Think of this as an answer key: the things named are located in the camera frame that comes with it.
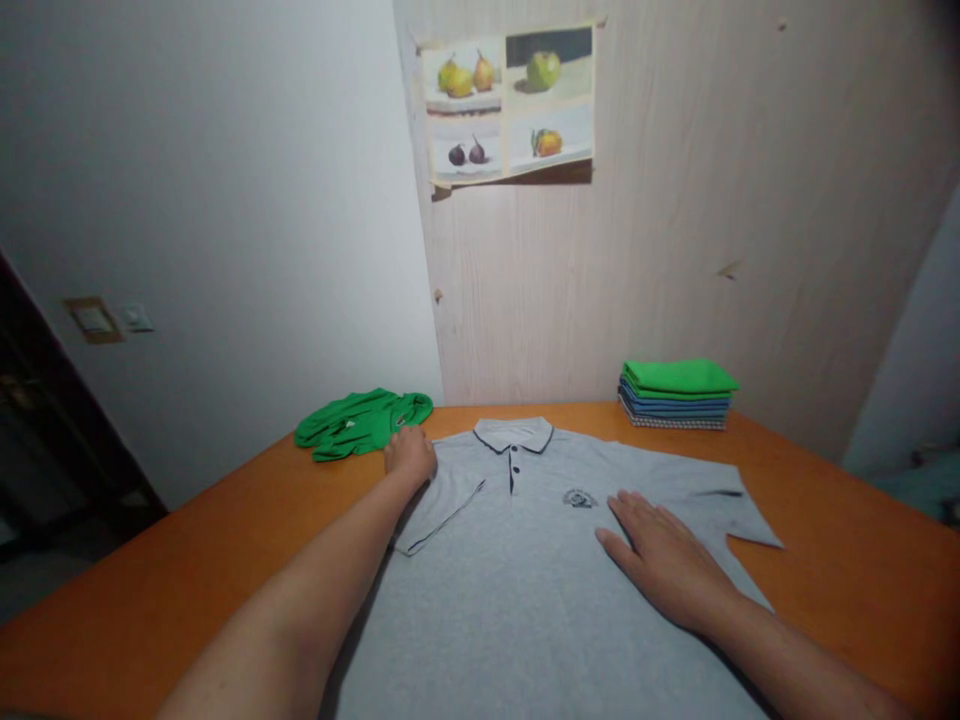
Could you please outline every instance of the tabletop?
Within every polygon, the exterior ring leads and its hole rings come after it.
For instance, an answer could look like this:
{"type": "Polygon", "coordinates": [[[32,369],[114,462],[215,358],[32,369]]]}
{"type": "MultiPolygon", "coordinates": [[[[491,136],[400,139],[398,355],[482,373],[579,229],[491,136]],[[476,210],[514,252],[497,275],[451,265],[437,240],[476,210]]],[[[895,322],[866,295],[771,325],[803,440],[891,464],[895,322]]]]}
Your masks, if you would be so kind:
{"type": "MultiPolygon", "coordinates": [[[[616,403],[440,408],[542,415],[603,440],[737,465],[786,549],[730,538],[777,613],[925,717],[953,716],[960,533],[736,413],[726,432],[634,428],[616,403]]],[[[382,475],[380,453],[314,464],[286,437],[0,628],[0,707],[153,717],[222,623],[382,475]]]]}

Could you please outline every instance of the stack of folded shirts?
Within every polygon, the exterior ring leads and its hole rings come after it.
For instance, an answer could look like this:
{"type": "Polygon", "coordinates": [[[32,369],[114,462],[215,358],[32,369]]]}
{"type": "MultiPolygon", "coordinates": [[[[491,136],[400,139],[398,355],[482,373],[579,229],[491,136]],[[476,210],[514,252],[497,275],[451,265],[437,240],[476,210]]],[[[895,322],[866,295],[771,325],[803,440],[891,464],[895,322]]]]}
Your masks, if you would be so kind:
{"type": "Polygon", "coordinates": [[[617,394],[637,427],[723,430],[738,387],[736,380],[710,360],[627,361],[617,394]]]}

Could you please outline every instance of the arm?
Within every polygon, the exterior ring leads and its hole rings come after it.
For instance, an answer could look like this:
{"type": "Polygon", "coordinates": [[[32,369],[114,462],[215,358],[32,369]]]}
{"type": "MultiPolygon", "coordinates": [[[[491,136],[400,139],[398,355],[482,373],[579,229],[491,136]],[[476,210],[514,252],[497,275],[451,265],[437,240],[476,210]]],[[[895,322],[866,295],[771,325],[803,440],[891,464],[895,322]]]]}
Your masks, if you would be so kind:
{"type": "Polygon", "coordinates": [[[884,690],[740,594],[669,510],[624,490],[608,502],[635,548],[598,529],[610,557],[667,619],[719,647],[783,717],[910,717],[884,690]]]}
{"type": "Polygon", "coordinates": [[[423,430],[385,449],[383,478],[267,581],[207,646],[159,718],[316,718],[327,676],[400,514],[436,469],[423,430]]]}

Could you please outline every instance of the polo collar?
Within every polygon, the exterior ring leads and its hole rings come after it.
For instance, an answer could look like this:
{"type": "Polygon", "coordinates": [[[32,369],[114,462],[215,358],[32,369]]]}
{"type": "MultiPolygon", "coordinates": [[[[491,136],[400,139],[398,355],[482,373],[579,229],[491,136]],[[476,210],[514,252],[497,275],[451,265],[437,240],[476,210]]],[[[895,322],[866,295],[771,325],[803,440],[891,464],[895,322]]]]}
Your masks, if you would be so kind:
{"type": "Polygon", "coordinates": [[[511,445],[521,445],[540,453],[553,437],[553,425],[542,417],[524,420],[480,420],[473,434],[484,445],[498,453],[511,445]]]}

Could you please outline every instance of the folded green shirt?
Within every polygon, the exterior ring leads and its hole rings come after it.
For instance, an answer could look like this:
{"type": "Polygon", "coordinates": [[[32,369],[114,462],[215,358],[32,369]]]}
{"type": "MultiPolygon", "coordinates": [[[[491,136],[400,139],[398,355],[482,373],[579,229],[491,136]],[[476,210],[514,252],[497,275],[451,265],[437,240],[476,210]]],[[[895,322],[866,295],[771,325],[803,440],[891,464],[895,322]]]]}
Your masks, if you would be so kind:
{"type": "Polygon", "coordinates": [[[628,360],[623,364],[623,375],[638,397],[704,400],[729,397],[740,387],[722,367],[702,359],[675,363],[628,360]]]}
{"type": "Polygon", "coordinates": [[[350,393],[300,421],[293,440],[312,447],[316,462],[339,460],[379,450],[404,425],[419,425],[433,412],[433,400],[421,393],[400,396],[383,388],[350,393]]]}

